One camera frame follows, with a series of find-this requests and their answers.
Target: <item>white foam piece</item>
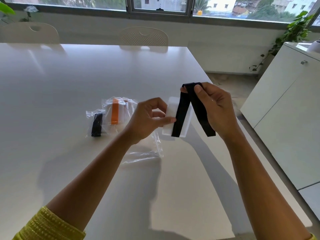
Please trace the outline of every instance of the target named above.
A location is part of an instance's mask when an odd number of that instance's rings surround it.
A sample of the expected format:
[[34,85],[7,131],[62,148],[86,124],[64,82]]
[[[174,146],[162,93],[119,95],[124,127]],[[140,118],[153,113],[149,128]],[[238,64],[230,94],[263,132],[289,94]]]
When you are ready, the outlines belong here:
[[[165,114],[166,117],[176,117],[179,102],[180,102],[179,97],[170,97],[169,98],[167,112]],[[191,122],[192,115],[193,115],[193,108],[190,103],[188,111],[186,113],[186,117],[185,117],[183,125],[182,125],[180,137],[186,137],[187,131],[189,129],[189,125]],[[173,128],[174,128],[174,123],[167,124],[167,125],[163,126],[162,134],[167,135],[167,136],[171,136]]]

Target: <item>perforated chair back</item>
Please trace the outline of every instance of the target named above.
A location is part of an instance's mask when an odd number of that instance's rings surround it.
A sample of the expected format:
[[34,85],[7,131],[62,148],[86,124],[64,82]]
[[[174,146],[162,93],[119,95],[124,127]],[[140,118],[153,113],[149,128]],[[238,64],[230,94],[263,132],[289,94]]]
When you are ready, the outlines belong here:
[[59,44],[57,30],[49,24],[18,22],[2,27],[4,43]]
[[165,32],[156,28],[131,27],[120,33],[123,45],[168,46],[169,38]]

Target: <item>floor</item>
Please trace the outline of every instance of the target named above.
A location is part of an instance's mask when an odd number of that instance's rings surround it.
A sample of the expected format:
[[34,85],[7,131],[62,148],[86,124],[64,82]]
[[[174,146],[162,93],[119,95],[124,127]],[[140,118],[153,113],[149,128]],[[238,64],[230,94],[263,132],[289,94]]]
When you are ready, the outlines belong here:
[[[309,231],[313,233],[318,239],[320,239],[320,221],[314,215],[314,213],[309,208],[309,206],[306,204],[306,202],[301,197],[299,192],[295,189],[293,184],[287,178],[286,174],[282,171],[282,169],[280,168],[280,166],[278,165],[274,157],[271,155],[270,151],[267,149],[267,147],[264,145],[264,143],[261,141],[259,136],[256,134],[254,129],[247,122],[247,120],[245,119],[245,117],[242,115],[240,111],[240,108],[246,101],[247,97],[253,90],[254,86],[257,84],[258,79],[254,76],[248,76],[248,75],[218,74],[218,73],[207,73],[207,75],[213,84],[218,85],[220,88],[223,88],[224,90],[230,92],[233,106],[234,106],[234,112],[237,118],[245,127],[245,129],[250,134],[254,142],[257,144],[261,152],[267,158],[269,163],[272,165],[272,167],[277,172],[279,177],[282,179],[286,187],[290,190],[294,198],[297,200],[301,208],[304,210],[304,212],[307,214],[307,216],[313,223],[313,226],[309,228]],[[240,240],[240,239],[252,240],[255,238],[254,238],[254,235],[252,234],[246,234],[246,235],[237,236],[236,238],[229,238],[228,240]]]

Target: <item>fingernail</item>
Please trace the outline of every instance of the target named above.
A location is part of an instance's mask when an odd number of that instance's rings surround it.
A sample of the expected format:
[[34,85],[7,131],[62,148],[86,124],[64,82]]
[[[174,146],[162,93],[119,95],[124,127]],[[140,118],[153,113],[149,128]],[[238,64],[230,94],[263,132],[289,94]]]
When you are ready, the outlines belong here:
[[198,85],[198,84],[194,86],[194,91],[195,91],[196,93],[201,92],[201,89],[202,89],[201,86]]

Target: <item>glass pane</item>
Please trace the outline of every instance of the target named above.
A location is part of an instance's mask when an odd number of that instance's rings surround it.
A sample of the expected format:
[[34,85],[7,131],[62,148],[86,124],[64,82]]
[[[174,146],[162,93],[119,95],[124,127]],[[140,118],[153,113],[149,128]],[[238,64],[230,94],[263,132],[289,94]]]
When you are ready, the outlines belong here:
[[126,0],[11,0],[11,2],[81,8],[126,10]]
[[317,19],[313,22],[314,26],[320,26],[320,15],[317,17]]
[[290,23],[317,0],[195,0],[194,16]]
[[134,8],[185,12],[187,0],[134,0]]

